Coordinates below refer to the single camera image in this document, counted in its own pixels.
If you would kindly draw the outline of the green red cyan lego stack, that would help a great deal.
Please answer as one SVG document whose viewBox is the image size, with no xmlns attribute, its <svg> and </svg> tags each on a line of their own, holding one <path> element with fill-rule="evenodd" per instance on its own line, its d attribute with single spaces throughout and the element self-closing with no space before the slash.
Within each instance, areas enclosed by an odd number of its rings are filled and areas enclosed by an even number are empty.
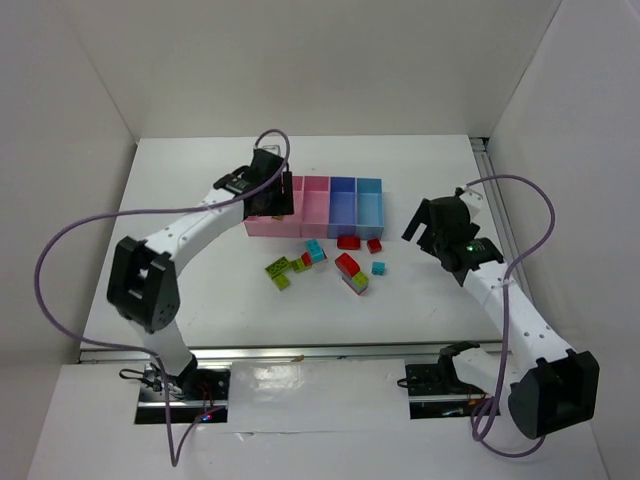
<svg viewBox="0 0 640 480">
<path fill-rule="evenodd" d="M 309 270 L 313 265 L 327 259 L 326 253 L 316 239 L 305 242 L 305 252 L 290 262 L 291 269 L 295 273 Z"/>
</svg>

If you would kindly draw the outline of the long green lego brick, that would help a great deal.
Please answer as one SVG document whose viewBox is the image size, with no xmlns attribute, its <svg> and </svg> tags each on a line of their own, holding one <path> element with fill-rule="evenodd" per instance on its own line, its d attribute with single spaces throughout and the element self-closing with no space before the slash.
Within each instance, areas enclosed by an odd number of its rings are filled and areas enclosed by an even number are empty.
<svg viewBox="0 0 640 480">
<path fill-rule="evenodd" d="M 269 264 L 265 268 L 265 271 L 271 279 L 274 279 L 284 274 L 290 268 L 291 268 L 291 262 L 285 256 L 282 256 L 276 261 L 274 261 L 273 263 Z"/>
</svg>

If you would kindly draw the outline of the small green lego brick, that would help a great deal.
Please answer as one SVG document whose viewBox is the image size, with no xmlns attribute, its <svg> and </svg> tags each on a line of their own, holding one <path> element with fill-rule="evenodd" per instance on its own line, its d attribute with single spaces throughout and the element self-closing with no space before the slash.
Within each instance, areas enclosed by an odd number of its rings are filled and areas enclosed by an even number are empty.
<svg viewBox="0 0 640 480">
<path fill-rule="evenodd" d="M 282 291 L 291 285 L 289 279 L 285 274 L 280 274 L 275 276 L 272 279 L 272 282 L 274 283 L 274 285 L 277 287 L 279 291 Z"/>
</svg>

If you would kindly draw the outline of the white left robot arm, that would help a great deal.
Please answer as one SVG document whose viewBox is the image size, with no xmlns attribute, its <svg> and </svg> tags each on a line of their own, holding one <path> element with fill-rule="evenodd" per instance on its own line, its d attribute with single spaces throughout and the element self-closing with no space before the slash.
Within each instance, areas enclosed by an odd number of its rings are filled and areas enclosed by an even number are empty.
<svg viewBox="0 0 640 480">
<path fill-rule="evenodd" d="M 194 209 L 143 239 L 116 245 L 107 300 L 132 325 L 142 346 L 155 352 L 156 368 L 188 392 L 198 363 L 177 325 L 178 277 L 217 237 L 252 216 L 294 213 L 293 177 L 286 159 L 256 147 L 248 165 L 218 179 Z"/>
</svg>

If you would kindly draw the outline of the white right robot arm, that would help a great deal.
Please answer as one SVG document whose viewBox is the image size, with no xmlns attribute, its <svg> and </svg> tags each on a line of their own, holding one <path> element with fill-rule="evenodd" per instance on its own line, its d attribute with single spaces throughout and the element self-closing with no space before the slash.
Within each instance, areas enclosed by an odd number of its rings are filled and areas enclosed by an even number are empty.
<svg viewBox="0 0 640 480">
<path fill-rule="evenodd" d="M 494 243 L 472 218 L 479 195 L 421 201 L 402 237 L 440 261 L 507 337 L 508 369 L 479 344 L 463 341 L 439 352 L 437 379 L 456 393 L 499 391 L 518 430 L 531 440 L 592 419 L 600 366 L 543 319 L 512 279 Z"/>
</svg>

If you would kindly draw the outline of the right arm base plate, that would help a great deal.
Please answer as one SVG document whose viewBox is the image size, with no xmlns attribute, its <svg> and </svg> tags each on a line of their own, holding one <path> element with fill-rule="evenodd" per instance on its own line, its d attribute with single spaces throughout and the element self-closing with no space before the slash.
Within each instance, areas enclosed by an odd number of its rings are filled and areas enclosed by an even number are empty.
<svg viewBox="0 0 640 480">
<path fill-rule="evenodd" d="M 407 392 L 412 420 L 469 417 L 489 397 L 476 386 L 446 381 L 436 364 L 407 364 L 396 385 Z"/>
</svg>

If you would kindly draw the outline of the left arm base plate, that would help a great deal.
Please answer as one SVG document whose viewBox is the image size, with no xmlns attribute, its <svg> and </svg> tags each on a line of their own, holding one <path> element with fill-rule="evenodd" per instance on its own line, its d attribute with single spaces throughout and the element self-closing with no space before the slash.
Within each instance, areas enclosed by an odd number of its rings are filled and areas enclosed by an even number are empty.
<svg viewBox="0 0 640 480">
<path fill-rule="evenodd" d="M 122 369 L 119 376 L 123 380 L 139 383 L 134 423 L 165 424 L 165 390 L 157 367 L 148 364 L 143 370 Z M 205 424 L 226 423 L 230 380 L 231 371 L 228 367 L 214 367 L 199 370 L 195 380 L 182 387 L 170 383 L 171 422 L 189 424 L 197 415 L 201 415 L 201 422 Z"/>
</svg>

